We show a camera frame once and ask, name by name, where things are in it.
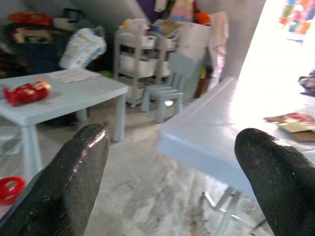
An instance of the red toy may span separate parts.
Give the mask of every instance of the red toy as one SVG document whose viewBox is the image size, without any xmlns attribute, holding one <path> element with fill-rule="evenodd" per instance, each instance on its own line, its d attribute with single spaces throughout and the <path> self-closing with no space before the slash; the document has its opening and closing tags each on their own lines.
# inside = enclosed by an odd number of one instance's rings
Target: red toy
<svg viewBox="0 0 315 236">
<path fill-rule="evenodd" d="M 3 88 L 3 94 L 6 100 L 16 107 L 20 103 L 34 102 L 48 96 L 51 90 L 50 84 L 43 78 L 37 78 L 35 84 L 25 84 L 17 87 L 13 91 Z"/>
<path fill-rule="evenodd" d="M 25 187 L 21 177 L 8 177 L 0 179 L 0 205 L 14 203 Z"/>
<path fill-rule="evenodd" d="M 17 12 L 9 15 L 9 21 L 52 26 L 52 19 L 45 13 Z"/>
</svg>

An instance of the white wall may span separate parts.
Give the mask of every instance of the white wall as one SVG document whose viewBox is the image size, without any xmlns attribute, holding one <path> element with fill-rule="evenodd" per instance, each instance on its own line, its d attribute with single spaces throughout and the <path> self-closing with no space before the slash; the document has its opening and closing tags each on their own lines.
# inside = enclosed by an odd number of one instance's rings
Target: white wall
<svg viewBox="0 0 315 236">
<path fill-rule="evenodd" d="M 0 19 L 7 19 L 8 15 L 14 12 L 27 11 L 23 0 L 0 0 Z"/>
<path fill-rule="evenodd" d="M 126 18 L 145 18 L 136 0 L 72 0 L 90 20 L 106 29 L 106 37 L 112 38 L 118 26 Z"/>
<path fill-rule="evenodd" d="M 197 0 L 203 11 L 225 11 L 230 37 L 222 78 L 238 78 L 266 0 Z"/>
<path fill-rule="evenodd" d="M 118 26 L 126 18 L 144 18 L 145 14 L 136 0 L 25 0 L 38 12 L 59 17 L 63 8 L 80 9 L 95 25 L 106 30 L 106 38 L 113 36 Z"/>
</svg>

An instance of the table leg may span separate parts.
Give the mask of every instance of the table leg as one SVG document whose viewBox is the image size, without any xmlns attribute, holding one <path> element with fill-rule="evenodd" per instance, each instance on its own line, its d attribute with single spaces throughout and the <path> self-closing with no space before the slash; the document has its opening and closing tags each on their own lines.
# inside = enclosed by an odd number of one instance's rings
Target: table leg
<svg viewBox="0 0 315 236">
<path fill-rule="evenodd" d="M 201 200 L 206 199 L 207 202 L 210 204 L 210 207 L 214 210 L 214 211 L 222 211 L 224 213 L 224 216 L 222 218 L 222 220 L 220 221 L 220 225 L 216 230 L 216 233 L 214 234 L 214 236 L 222 236 L 224 235 L 225 230 L 227 229 L 228 223 L 231 219 L 237 220 L 239 221 L 242 225 L 248 227 L 248 228 L 252 228 L 253 225 L 252 223 L 249 223 L 243 219 L 241 219 L 240 217 L 236 216 L 236 206 L 238 201 L 241 198 L 242 193 L 240 191 L 235 190 L 235 188 L 229 186 L 224 194 L 221 196 L 220 200 L 218 201 L 218 203 L 215 203 L 214 200 L 211 198 L 211 196 L 209 195 L 209 193 L 207 192 L 203 192 L 201 195 Z M 224 205 L 224 203 L 226 203 L 229 198 L 231 198 L 229 205 L 227 206 L 226 209 L 223 209 L 222 206 Z M 257 229 L 259 231 L 259 233 L 261 235 L 264 236 L 271 236 L 269 233 L 264 232 L 261 229 Z"/>
<path fill-rule="evenodd" d="M 43 168 L 36 125 L 23 126 L 22 137 L 25 179 L 29 182 Z"/>
<path fill-rule="evenodd" d="M 116 124 L 113 140 L 120 142 L 125 135 L 126 93 L 117 98 Z"/>
<path fill-rule="evenodd" d="M 236 211 L 236 205 L 241 197 L 241 192 L 236 191 L 234 195 L 232 196 L 232 199 L 227 206 L 226 213 L 223 216 L 223 219 L 220 222 L 219 227 L 217 228 L 217 231 L 215 232 L 214 236 L 222 236 L 227 229 L 228 223 L 231 219 L 231 216 L 235 214 Z"/>
<path fill-rule="evenodd" d="M 79 122 L 85 122 L 88 120 L 88 112 L 87 109 L 81 109 L 75 113 Z"/>
</svg>

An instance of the marble floor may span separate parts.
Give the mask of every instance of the marble floor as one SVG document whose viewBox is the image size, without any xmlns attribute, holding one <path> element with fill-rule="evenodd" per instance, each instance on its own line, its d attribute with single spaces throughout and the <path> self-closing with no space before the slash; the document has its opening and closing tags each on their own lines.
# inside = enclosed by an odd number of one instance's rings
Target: marble floor
<svg viewBox="0 0 315 236">
<path fill-rule="evenodd" d="M 88 123 L 114 123 L 114 103 L 91 108 Z M 159 154 L 155 140 L 159 124 L 154 114 L 127 108 L 126 138 L 112 143 L 100 191 L 85 236 L 211 236 L 223 216 L 200 201 L 204 190 L 218 200 L 226 185 L 198 170 Z M 0 177 L 23 176 L 18 127 L 1 120 Z M 78 127 L 38 125 L 43 163 L 46 165 Z M 0 207 L 0 216 L 8 207 Z M 255 224 L 264 219 L 256 201 L 243 196 L 237 215 Z M 225 236 L 247 236 L 250 228 L 233 220 Z M 270 232 L 267 225 L 256 235 Z"/>
</svg>

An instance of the chair leg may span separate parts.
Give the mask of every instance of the chair leg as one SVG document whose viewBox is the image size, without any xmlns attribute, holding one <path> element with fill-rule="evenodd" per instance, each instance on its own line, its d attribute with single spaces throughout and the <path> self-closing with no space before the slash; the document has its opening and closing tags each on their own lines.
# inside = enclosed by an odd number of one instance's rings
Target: chair leg
<svg viewBox="0 0 315 236">
<path fill-rule="evenodd" d="M 179 97 L 175 101 L 174 115 L 179 113 L 183 109 L 183 98 Z"/>
<path fill-rule="evenodd" d="M 156 123 L 162 123 L 164 121 L 164 115 L 165 115 L 165 100 L 159 99 L 158 101 L 158 107 L 156 111 Z"/>
<path fill-rule="evenodd" d="M 141 111 L 148 112 L 149 110 L 150 110 L 150 92 L 146 90 L 142 99 Z"/>
</svg>

